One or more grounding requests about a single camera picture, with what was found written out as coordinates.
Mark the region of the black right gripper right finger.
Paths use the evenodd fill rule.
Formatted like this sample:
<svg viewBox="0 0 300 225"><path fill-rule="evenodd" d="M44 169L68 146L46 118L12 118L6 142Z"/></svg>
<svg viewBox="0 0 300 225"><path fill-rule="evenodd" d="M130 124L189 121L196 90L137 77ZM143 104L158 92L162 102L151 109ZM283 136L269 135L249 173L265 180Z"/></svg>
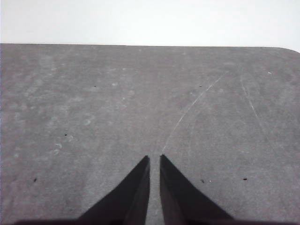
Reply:
<svg viewBox="0 0 300 225"><path fill-rule="evenodd" d="M160 198L166 225L223 225L234 218L199 191L167 158L160 156Z"/></svg>

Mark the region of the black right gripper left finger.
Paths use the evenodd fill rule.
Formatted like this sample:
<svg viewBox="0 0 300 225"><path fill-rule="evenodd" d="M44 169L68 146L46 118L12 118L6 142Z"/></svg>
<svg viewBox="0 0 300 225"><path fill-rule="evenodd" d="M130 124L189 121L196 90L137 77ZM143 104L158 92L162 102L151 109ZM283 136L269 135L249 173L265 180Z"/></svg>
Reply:
<svg viewBox="0 0 300 225"><path fill-rule="evenodd" d="M86 225L144 225L150 197L150 158L130 173L78 220Z"/></svg>

